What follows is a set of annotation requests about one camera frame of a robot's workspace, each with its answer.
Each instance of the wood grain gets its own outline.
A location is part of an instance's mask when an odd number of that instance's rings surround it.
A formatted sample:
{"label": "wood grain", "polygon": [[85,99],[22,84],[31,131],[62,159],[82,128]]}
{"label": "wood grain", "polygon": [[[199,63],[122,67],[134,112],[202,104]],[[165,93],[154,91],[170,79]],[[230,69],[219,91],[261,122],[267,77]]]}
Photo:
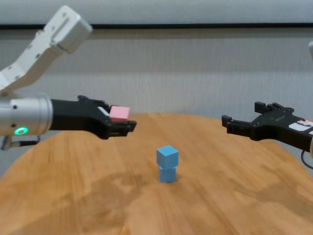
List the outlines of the wood grain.
{"label": "wood grain", "polygon": [[[21,156],[0,180],[0,234],[313,234],[312,180],[281,146],[206,117],[132,118],[126,138],[61,132]],[[168,144],[178,181],[163,184],[156,149]]]}

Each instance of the pink cube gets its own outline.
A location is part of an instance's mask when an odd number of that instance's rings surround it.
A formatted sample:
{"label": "pink cube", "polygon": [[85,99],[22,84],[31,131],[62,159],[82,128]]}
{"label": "pink cube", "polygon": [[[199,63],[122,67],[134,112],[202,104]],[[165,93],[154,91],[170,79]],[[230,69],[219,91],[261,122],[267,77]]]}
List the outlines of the pink cube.
{"label": "pink cube", "polygon": [[110,110],[110,119],[114,122],[127,121],[130,110],[130,107],[112,106]]}

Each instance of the black stripe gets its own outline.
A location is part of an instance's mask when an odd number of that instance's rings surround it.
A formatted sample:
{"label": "black stripe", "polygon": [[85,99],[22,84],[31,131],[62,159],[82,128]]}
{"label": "black stripe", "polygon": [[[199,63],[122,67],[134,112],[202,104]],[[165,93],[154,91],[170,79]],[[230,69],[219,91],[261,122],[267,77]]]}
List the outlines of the black stripe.
{"label": "black stripe", "polygon": [[[188,23],[188,24],[91,24],[94,29],[192,29],[192,28],[304,28],[313,23]],[[42,29],[44,24],[0,24],[0,30]]]}

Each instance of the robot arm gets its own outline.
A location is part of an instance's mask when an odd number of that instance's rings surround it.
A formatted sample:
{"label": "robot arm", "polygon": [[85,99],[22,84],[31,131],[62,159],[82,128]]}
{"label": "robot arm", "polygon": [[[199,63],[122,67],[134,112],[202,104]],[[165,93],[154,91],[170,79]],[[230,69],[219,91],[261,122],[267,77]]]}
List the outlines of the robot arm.
{"label": "robot arm", "polygon": [[233,120],[222,116],[227,133],[249,137],[253,141],[277,140],[310,152],[313,156],[313,122],[293,115],[294,109],[280,104],[255,102],[254,110],[260,113],[252,122]]}
{"label": "robot arm", "polygon": [[111,106],[78,96],[78,101],[50,99],[43,93],[16,92],[36,82],[64,52],[72,54],[91,34],[92,27],[68,6],[61,7],[15,63],[0,71],[0,136],[2,150],[34,145],[12,142],[13,136],[39,136],[49,130],[82,130],[101,139],[127,136],[135,121],[113,122]]}
{"label": "robot arm", "polygon": [[68,6],[61,7],[11,65],[0,72],[0,92],[36,82],[64,52],[72,54],[92,33],[92,27]]}

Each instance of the blue cube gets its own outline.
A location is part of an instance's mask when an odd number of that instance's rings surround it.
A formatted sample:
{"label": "blue cube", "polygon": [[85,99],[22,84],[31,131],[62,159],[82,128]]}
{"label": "blue cube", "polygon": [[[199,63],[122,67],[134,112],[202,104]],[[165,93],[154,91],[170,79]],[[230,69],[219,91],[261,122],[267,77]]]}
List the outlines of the blue cube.
{"label": "blue cube", "polygon": [[159,148],[156,151],[156,162],[165,170],[177,167],[179,164],[179,152],[170,145]]}
{"label": "blue cube", "polygon": [[176,181],[176,167],[166,170],[159,166],[159,180],[162,183]]}

